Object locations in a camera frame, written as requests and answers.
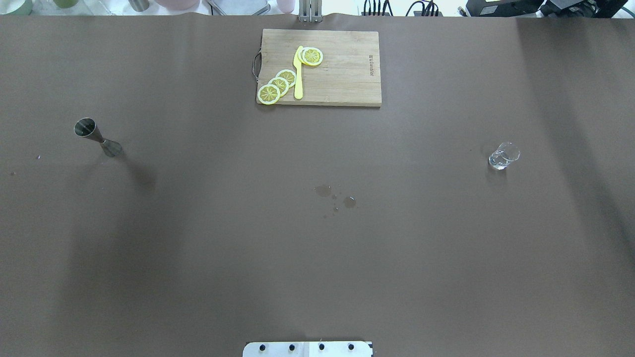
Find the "lemon slice row middle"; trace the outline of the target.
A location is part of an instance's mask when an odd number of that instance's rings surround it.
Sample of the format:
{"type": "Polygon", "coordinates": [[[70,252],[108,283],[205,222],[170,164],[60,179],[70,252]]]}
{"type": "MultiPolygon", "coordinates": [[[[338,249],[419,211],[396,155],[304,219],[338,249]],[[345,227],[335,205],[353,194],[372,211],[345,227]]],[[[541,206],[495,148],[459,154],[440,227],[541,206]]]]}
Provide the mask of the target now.
{"type": "Polygon", "coordinates": [[[288,81],[286,78],[281,77],[281,76],[277,76],[272,78],[268,84],[272,84],[274,86],[276,86],[276,88],[279,90],[280,92],[280,97],[284,97],[284,95],[286,95],[286,93],[288,93],[289,88],[291,86],[290,81],[288,81]]]}

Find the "white metal base plate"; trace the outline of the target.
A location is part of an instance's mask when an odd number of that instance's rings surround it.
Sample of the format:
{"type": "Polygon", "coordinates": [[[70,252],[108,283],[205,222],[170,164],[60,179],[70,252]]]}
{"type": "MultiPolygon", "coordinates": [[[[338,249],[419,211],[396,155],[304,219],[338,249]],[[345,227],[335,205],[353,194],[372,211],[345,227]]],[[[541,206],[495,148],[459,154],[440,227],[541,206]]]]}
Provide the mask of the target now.
{"type": "Polygon", "coordinates": [[[295,341],[248,343],[243,357],[374,357],[366,341],[295,341]]]}

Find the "yellow plastic knife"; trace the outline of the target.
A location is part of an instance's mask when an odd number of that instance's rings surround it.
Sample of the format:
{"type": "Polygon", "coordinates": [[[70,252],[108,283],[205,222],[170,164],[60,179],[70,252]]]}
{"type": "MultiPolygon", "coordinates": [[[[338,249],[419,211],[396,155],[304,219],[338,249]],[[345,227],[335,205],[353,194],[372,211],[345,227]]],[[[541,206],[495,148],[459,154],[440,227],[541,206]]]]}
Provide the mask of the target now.
{"type": "Polygon", "coordinates": [[[304,47],[299,46],[296,49],[296,52],[295,52],[295,54],[293,56],[293,67],[295,68],[295,72],[296,72],[296,75],[297,75],[296,83],[295,83],[295,86],[294,86],[294,89],[293,89],[293,97],[296,100],[301,100],[301,99],[303,99],[303,96],[304,96],[303,75],[302,75],[303,64],[300,63],[300,61],[299,61],[299,59],[297,58],[297,55],[296,55],[297,51],[300,48],[304,48],[304,47]]]}

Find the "lemon slice row lower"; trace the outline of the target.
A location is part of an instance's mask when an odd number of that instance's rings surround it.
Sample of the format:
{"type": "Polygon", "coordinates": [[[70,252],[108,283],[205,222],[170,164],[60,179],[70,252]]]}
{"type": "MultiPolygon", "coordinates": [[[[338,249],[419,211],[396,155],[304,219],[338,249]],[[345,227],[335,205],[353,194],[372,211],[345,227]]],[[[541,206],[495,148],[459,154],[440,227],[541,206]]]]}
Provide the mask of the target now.
{"type": "Polygon", "coordinates": [[[275,84],[265,84],[257,90],[256,99],[263,105],[276,104],[281,98],[281,91],[275,84]]]}

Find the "steel jigger measuring cup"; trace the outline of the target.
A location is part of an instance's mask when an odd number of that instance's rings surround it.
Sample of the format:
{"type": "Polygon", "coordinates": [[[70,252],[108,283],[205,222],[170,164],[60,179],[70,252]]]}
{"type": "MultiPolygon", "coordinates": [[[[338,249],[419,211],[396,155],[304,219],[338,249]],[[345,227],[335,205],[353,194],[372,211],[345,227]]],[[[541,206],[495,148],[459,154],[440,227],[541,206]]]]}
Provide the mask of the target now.
{"type": "Polygon", "coordinates": [[[108,157],[116,157],[123,153],[123,147],[120,143],[106,139],[96,122],[91,118],[82,118],[76,122],[73,127],[75,135],[97,142],[104,154],[108,157]]]}

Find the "lemon slice row upper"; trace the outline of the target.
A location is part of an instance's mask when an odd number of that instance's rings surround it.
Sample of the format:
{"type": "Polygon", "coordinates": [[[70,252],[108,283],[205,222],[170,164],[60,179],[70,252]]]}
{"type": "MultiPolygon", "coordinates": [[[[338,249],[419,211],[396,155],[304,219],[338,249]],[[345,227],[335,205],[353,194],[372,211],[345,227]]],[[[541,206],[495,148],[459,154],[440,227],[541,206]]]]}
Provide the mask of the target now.
{"type": "Polygon", "coordinates": [[[297,79],[296,72],[288,68],[284,68],[283,70],[280,70],[277,73],[276,77],[284,78],[288,82],[289,88],[292,88],[293,86],[295,86],[296,79],[297,79]]]}

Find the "pink cup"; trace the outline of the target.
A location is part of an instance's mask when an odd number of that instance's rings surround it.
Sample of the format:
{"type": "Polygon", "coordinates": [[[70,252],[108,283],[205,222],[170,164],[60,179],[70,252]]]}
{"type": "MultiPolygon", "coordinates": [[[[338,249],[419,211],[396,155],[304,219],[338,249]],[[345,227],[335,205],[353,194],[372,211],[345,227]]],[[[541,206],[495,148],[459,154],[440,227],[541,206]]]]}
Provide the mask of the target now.
{"type": "Polygon", "coordinates": [[[281,13],[293,13],[297,0],[277,0],[276,6],[281,13]]]}

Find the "lemon slice row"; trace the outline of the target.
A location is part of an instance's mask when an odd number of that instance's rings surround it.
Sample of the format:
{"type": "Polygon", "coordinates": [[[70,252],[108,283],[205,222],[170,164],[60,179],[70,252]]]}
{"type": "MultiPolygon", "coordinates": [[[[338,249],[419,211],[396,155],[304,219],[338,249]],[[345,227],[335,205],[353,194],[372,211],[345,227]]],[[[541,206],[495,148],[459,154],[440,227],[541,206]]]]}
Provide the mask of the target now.
{"type": "Polygon", "coordinates": [[[272,78],[268,84],[272,84],[274,86],[276,86],[276,88],[279,90],[280,92],[280,97],[284,97],[284,95],[286,95],[286,93],[288,93],[289,88],[291,86],[290,81],[288,81],[286,78],[281,77],[281,76],[277,76],[272,78]]]}
{"type": "Polygon", "coordinates": [[[275,84],[265,84],[257,90],[256,99],[263,105],[276,104],[281,98],[281,91],[275,84]]]}
{"type": "Polygon", "coordinates": [[[277,73],[276,77],[284,78],[288,82],[289,88],[292,88],[293,86],[295,86],[296,79],[297,79],[296,72],[288,68],[284,68],[283,70],[280,70],[277,73]]]}

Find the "lemon slice under top slice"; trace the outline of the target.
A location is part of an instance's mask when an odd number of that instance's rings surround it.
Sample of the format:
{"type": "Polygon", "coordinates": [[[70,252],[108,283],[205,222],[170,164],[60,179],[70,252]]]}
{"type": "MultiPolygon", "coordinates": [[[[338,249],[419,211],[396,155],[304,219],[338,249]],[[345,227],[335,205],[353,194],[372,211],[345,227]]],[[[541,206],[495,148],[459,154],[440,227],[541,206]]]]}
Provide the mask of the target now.
{"type": "Polygon", "coordinates": [[[302,64],[304,64],[304,63],[305,63],[305,62],[304,62],[304,59],[302,58],[302,52],[303,52],[303,49],[304,49],[304,48],[300,48],[300,49],[297,51],[297,54],[296,54],[296,55],[297,55],[297,58],[299,59],[300,63],[302,63],[302,64]]]}

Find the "wooden cutting board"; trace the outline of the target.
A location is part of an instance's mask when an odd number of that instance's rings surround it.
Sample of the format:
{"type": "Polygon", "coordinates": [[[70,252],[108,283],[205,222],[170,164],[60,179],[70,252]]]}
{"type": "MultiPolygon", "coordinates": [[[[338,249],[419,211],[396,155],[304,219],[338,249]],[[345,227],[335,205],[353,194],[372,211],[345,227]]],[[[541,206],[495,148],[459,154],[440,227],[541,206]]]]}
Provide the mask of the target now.
{"type": "Polygon", "coordinates": [[[280,105],[379,108],[382,105],[379,34],[373,31],[264,29],[252,72],[258,87],[284,69],[295,70],[299,46],[317,48],[324,59],[301,69],[303,97],[290,89],[280,105]]]}

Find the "lemon slice on knife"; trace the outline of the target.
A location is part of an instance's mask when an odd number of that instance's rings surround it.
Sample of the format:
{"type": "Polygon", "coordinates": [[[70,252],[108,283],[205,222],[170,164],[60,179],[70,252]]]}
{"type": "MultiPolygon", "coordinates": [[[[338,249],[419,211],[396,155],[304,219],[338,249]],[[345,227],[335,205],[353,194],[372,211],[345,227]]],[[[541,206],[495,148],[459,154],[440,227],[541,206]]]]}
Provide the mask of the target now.
{"type": "Polygon", "coordinates": [[[304,47],[302,52],[302,58],[304,59],[304,64],[315,67],[322,63],[324,59],[324,55],[322,50],[315,47],[304,47]]]}

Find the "green cup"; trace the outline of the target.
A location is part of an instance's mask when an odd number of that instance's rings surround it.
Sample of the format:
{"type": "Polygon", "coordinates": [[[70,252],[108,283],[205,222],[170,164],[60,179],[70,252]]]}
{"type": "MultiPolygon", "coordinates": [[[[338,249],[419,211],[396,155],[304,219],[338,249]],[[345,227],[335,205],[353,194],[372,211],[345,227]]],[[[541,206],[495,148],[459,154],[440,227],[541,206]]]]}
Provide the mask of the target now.
{"type": "Polygon", "coordinates": [[[32,13],[32,0],[0,0],[0,15],[24,15],[32,13]]]}

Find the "steel shaker cup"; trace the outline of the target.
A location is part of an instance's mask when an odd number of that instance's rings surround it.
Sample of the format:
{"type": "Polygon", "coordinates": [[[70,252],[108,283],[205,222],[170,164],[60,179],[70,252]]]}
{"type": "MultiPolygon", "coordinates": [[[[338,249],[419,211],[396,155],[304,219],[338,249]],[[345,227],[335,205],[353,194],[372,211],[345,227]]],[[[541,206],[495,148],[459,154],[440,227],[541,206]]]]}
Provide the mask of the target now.
{"type": "Polygon", "coordinates": [[[150,7],[149,0],[128,0],[128,2],[130,9],[136,13],[142,13],[150,7]]]}

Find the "grey tray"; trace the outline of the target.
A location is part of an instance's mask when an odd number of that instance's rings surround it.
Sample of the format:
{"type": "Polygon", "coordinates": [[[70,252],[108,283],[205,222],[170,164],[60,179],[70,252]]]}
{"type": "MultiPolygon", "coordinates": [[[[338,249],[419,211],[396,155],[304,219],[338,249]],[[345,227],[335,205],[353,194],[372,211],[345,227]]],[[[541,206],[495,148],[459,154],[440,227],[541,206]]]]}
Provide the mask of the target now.
{"type": "Polygon", "coordinates": [[[270,11],[267,0],[207,0],[213,14],[221,16],[261,15],[270,11]]]}

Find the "clear glass cup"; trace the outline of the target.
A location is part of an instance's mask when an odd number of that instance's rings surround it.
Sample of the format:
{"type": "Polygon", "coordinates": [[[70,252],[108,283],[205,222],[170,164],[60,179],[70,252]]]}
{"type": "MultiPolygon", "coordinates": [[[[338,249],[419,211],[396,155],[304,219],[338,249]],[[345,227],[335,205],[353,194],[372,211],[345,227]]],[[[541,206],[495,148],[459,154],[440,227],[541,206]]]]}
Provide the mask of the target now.
{"type": "Polygon", "coordinates": [[[521,151],[512,142],[502,142],[497,149],[490,154],[488,163],[492,169],[505,170],[511,163],[519,159],[521,151]]]}

